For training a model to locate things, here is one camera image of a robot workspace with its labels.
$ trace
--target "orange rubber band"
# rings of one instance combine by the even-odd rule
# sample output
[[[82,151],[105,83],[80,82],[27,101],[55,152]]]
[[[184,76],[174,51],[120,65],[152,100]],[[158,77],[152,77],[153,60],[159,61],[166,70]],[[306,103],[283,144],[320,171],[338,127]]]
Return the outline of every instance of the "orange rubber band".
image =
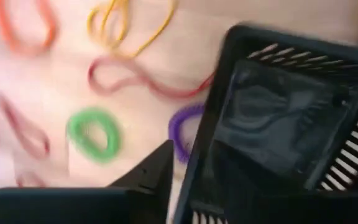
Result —
[[[5,10],[5,0],[0,0],[0,30],[2,37],[13,52],[25,55],[37,55],[46,51],[55,40],[57,34],[57,25],[52,9],[48,5],[47,0],[36,0],[36,3],[40,15],[47,25],[48,34],[42,45],[25,46],[23,42],[19,40],[17,34],[14,32],[10,20],[8,19]]]

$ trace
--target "red rubber band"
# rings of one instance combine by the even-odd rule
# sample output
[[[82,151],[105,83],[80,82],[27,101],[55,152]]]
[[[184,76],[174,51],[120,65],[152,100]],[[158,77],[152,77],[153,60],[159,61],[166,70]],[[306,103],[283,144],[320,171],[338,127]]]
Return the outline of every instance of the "red rubber band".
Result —
[[[128,70],[135,73],[136,77],[125,78],[119,80],[115,84],[104,87],[100,83],[98,83],[95,79],[95,70],[103,65],[119,65],[127,68]],[[139,65],[137,65],[133,60],[128,58],[119,58],[119,57],[100,57],[97,58],[89,67],[88,70],[88,82],[90,87],[100,95],[108,95],[114,93],[115,91],[120,90],[129,85],[138,85],[138,84],[146,84],[151,90],[166,96],[168,98],[191,98],[203,90],[207,89],[212,83],[213,75],[210,75],[206,80],[204,80],[197,88],[194,90],[179,90],[176,88],[171,88],[169,86],[163,85],[161,83],[157,83],[155,80],[151,78],[151,76]]]
[[[22,147],[34,158],[45,159],[50,153],[50,144],[48,136],[36,125],[22,116],[7,99],[0,95],[0,109],[5,114],[9,124],[14,130],[14,134]],[[42,143],[42,148],[35,146],[29,136],[38,139]]]
[[[46,187],[47,184],[35,173],[26,172],[16,177],[16,184],[18,187],[25,187],[26,182],[32,182],[34,187]]]

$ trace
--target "purple hair tie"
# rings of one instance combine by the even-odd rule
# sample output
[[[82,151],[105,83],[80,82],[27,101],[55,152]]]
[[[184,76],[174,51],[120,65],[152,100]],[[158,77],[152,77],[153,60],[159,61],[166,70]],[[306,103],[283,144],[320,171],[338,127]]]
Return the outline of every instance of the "purple hair tie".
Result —
[[[182,140],[182,124],[191,117],[202,115],[203,112],[204,104],[186,106],[176,112],[169,121],[168,136],[173,140],[177,158],[182,163],[187,163],[190,158],[190,152],[185,148],[185,143]]]

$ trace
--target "hair tie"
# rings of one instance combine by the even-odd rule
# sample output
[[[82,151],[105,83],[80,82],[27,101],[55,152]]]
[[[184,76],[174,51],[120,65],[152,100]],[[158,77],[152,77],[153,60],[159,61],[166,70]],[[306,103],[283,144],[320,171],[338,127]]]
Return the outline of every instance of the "hair tie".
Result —
[[[100,83],[98,83],[95,79],[95,70],[104,64],[109,65],[119,65],[125,67],[126,69],[132,71],[136,77],[124,78],[119,80],[115,84],[109,87],[103,87]],[[207,89],[213,79],[213,74],[210,75],[207,79],[205,79],[197,88],[194,90],[179,90],[176,88],[171,88],[161,83],[157,83],[155,80],[151,78],[151,76],[138,64],[136,64],[133,60],[122,57],[100,57],[97,58],[89,67],[88,70],[88,82],[92,90],[100,95],[108,95],[114,93],[115,91],[124,88],[129,85],[138,85],[138,84],[146,84],[152,91],[159,93],[168,98],[176,98],[176,99],[187,99],[191,98],[201,91]]]
[[[202,115],[203,113],[204,105],[201,103],[193,106],[186,106],[178,110],[169,121],[168,137],[173,140],[177,158],[182,163],[187,163],[189,161],[190,152],[185,148],[181,127],[186,120],[194,116]]]
[[[112,0],[110,1],[109,5],[100,5],[96,8],[94,8],[89,17],[88,21],[86,23],[88,28],[89,35],[97,40],[101,45],[104,45],[108,47],[110,50],[113,50],[115,54],[121,55],[122,57],[127,58],[134,58],[138,56],[147,46],[149,46],[161,33],[162,31],[168,26],[168,23],[171,21],[173,17],[173,13],[175,12],[175,8],[177,6],[177,0],[171,0],[171,8],[169,10],[168,16],[165,18],[162,25],[154,32],[154,34],[146,40],[135,52],[131,54],[122,54],[120,51],[118,51],[119,45],[124,40],[125,36],[127,35],[128,28],[128,20],[129,20],[129,0]],[[113,10],[118,10],[121,12],[122,16],[122,24],[121,24],[121,31],[119,32],[118,36],[114,38],[114,40],[109,40],[108,35],[105,34],[105,28],[107,20]],[[105,13],[103,14],[103,20],[100,25],[100,30],[98,33],[95,34],[95,29],[93,28],[93,22],[94,18],[98,13]]]
[[[107,137],[106,149],[99,149],[86,136],[85,128],[90,123],[98,124],[105,132]],[[111,119],[110,115],[97,108],[89,108],[74,114],[67,124],[67,133],[85,155],[99,163],[106,163],[113,159],[121,143],[115,122]]]
[[[19,40],[17,34],[15,33],[11,22],[8,19],[5,10],[5,0],[0,0],[0,31],[1,34],[13,52],[26,55],[35,55],[43,51],[46,51],[52,44],[57,33],[57,25],[53,12],[48,5],[46,0],[36,0],[38,10],[43,20],[45,21],[48,27],[48,33],[45,41],[42,45],[38,46],[24,46],[21,40]]]
[[[34,158],[45,159],[50,154],[50,144],[48,136],[36,125],[21,115],[8,100],[0,95],[0,109],[7,118],[7,121],[14,130],[14,134],[22,147]],[[32,143],[31,138],[38,139],[42,143],[42,148]]]

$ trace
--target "black plastic organizer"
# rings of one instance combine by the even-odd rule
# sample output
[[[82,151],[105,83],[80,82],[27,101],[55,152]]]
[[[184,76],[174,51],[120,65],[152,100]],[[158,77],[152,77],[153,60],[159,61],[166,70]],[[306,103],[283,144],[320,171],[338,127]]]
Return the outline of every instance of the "black plastic organizer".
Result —
[[[269,91],[261,85],[270,85],[267,88]],[[239,103],[236,93],[241,88],[245,91],[242,95],[249,97],[242,96],[243,101]],[[309,105],[299,104],[308,100]],[[257,128],[250,127],[258,127],[260,124],[257,122],[260,121],[252,118],[277,118],[286,108],[283,105],[287,109],[293,107],[293,111],[288,110],[286,116],[283,116],[288,119],[285,122],[280,120],[283,125],[277,125],[271,132],[264,133],[265,139],[258,139],[259,136],[253,133]],[[246,114],[242,120],[231,121],[231,116],[241,114],[242,109]],[[271,133],[281,134],[273,146],[263,141],[275,136]],[[240,147],[259,149],[260,146],[265,150],[262,154],[239,150]],[[346,206],[352,203],[358,206],[358,194],[354,195],[354,192],[358,193],[358,48],[281,34],[248,24],[232,27],[223,43],[216,76],[188,163],[173,221],[175,224],[227,222],[223,204],[229,197],[235,200],[236,195],[219,194],[218,188],[222,190],[222,187],[218,185],[224,184],[217,184],[217,180],[225,179],[226,185],[231,184],[231,189],[236,188],[233,185],[238,185],[240,180],[236,180],[237,177],[225,177],[235,174],[227,170],[226,173],[221,172],[216,167],[223,164],[218,160],[225,157],[222,154],[224,150],[230,153],[233,151],[227,158],[234,159],[227,163],[235,164],[235,160],[241,156],[248,161],[245,165],[239,162],[238,167],[233,169],[249,172],[247,180],[257,182],[249,186],[245,184],[243,190],[263,192],[262,195],[268,197],[309,192],[307,197],[287,197],[288,201],[292,202],[295,198],[294,201],[298,202],[299,198],[309,200],[313,195],[312,202],[307,203],[308,209],[312,209],[312,205],[318,207],[320,201],[317,201],[328,197],[329,200],[324,204],[326,206],[322,206],[319,212],[310,211],[314,215],[332,209],[330,206],[337,206],[336,202],[330,201],[332,198],[346,198],[346,202],[337,200],[343,205],[342,211],[348,211]],[[220,156],[214,159],[214,153]],[[253,195],[247,195],[247,192],[237,197],[238,200],[249,202],[247,206],[254,213],[262,209],[262,204],[277,205],[277,201],[267,203],[268,200],[264,200],[258,204],[258,208],[250,208],[255,202],[254,198]],[[273,213],[270,214],[270,221],[274,220]],[[335,217],[336,213],[331,214],[334,215],[326,214],[328,220],[341,220]],[[258,215],[250,215],[251,218],[245,220],[247,223],[259,223],[257,220],[263,220],[260,217],[264,215]],[[350,214],[348,218],[350,220],[357,216]],[[310,222],[301,218],[297,221],[313,223],[311,219],[307,220]]]

